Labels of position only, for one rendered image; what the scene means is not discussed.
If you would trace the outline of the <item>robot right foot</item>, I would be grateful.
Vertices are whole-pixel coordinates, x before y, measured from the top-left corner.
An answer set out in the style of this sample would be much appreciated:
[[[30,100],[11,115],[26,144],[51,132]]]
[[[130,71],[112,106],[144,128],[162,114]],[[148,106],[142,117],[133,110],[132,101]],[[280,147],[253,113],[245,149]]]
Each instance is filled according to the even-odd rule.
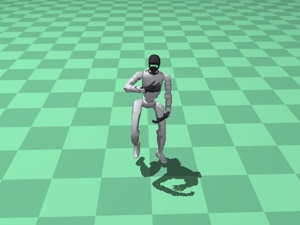
[[[140,155],[140,142],[138,141],[138,148],[137,148],[137,146],[134,147],[133,156],[134,156],[134,158],[138,158],[139,155]]]

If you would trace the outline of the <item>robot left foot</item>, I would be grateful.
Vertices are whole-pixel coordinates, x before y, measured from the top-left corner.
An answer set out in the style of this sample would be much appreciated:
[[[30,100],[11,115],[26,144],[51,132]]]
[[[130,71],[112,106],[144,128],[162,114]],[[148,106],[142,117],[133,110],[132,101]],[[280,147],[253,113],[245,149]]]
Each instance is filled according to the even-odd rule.
[[[159,154],[158,153],[158,150],[156,151],[156,155],[158,156],[159,160],[162,162],[162,163],[167,163],[167,159],[164,157],[163,154]]]

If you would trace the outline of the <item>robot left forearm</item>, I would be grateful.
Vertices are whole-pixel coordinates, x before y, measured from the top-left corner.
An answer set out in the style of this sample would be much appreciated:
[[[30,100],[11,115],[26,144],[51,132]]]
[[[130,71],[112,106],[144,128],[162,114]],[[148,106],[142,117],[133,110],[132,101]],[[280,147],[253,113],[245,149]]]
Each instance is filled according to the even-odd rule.
[[[172,105],[172,94],[170,93],[170,99],[167,99],[165,101],[165,112],[169,111],[170,114],[168,115],[168,117],[171,115],[171,106]]]

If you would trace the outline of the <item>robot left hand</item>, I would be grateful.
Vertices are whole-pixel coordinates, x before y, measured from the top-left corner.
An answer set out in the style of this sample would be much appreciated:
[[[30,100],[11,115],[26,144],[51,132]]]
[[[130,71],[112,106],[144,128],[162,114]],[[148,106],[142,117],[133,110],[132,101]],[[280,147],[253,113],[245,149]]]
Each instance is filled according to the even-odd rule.
[[[164,115],[161,117],[161,118],[157,118],[158,120],[155,121],[155,120],[152,120],[153,123],[159,123],[161,121],[163,121],[165,118],[168,118],[167,116],[170,114],[169,111],[167,111],[166,113],[164,113]]]

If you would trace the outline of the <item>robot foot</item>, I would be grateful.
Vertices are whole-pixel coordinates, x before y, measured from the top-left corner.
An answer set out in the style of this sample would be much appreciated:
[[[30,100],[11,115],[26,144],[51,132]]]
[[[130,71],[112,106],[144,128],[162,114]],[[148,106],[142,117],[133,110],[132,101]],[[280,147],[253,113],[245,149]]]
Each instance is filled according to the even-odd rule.
[[[164,157],[163,154],[159,154],[158,153],[158,150],[156,151],[156,155],[158,156],[159,160],[162,162],[162,163],[167,163],[167,159]]]
[[[134,156],[134,158],[138,158],[139,155],[140,155],[140,142],[138,141],[138,148],[137,148],[137,146],[134,147],[133,156]]]

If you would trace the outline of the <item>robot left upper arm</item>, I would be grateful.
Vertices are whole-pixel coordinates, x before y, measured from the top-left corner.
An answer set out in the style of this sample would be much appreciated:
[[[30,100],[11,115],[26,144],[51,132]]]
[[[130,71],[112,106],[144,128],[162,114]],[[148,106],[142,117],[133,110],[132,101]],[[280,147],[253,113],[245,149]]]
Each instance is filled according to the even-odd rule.
[[[165,81],[165,91],[164,94],[165,99],[170,99],[170,93],[171,93],[171,78],[168,74],[163,73],[163,80]]]

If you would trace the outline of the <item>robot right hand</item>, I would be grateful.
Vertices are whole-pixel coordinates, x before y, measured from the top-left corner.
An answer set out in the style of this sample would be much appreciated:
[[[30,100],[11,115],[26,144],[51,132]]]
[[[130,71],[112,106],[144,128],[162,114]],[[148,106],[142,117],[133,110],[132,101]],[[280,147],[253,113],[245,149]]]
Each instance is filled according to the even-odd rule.
[[[153,83],[155,83],[155,81]],[[155,85],[153,85],[153,83],[148,85],[147,87],[146,86],[141,87],[140,89],[145,89],[145,93],[147,93],[147,92],[159,92],[160,88],[161,88],[160,87],[161,85],[159,85],[160,82],[158,84],[155,84]]]

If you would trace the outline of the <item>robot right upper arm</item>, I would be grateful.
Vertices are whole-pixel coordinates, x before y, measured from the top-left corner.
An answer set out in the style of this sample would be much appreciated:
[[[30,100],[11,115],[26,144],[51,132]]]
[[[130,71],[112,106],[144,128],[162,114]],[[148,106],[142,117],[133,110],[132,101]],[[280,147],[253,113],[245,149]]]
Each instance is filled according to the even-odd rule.
[[[143,72],[142,71],[139,71],[139,72],[136,72],[130,79],[129,81],[126,83],[126,84],[130,84],[130,85],[134,85],[138,80],[141,80],[143,78]],[[124,87],[123,87],[124,88]],[[125,89],[125,92],[129,92],[128,89]]]

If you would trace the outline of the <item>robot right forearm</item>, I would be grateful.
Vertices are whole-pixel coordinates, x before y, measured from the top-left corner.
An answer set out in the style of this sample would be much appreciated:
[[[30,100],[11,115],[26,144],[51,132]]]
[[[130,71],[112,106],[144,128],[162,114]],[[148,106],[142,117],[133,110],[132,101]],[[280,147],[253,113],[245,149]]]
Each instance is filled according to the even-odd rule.
[[[137,93],[145,93],[145,89],[140,89],[140,86],[133,86],[130,84],[125,84],[124,85],[125,89],[128,89],[129,92],[137,92]]]

